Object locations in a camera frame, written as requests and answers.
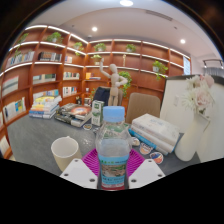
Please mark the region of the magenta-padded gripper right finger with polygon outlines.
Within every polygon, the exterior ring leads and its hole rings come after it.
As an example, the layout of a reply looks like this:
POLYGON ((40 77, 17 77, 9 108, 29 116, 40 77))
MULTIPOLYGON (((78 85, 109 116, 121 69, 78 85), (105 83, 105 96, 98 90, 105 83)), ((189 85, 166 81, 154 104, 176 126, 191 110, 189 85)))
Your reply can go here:
POLYGON ((153 159, 145 159, 132 149, 127 162, 127 178, 130 189, 140 188, 163 178, 165 174, 153 159))

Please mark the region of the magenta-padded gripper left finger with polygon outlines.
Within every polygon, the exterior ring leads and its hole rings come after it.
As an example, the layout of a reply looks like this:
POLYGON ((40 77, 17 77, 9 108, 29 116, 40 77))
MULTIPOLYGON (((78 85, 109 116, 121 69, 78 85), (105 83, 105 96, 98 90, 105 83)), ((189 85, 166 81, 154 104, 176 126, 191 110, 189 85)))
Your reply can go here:
POLYGON ((60 175, 78 186, 96 189, 100 164, 95 149, 89 151, 82 159, 73 159, 60 175))

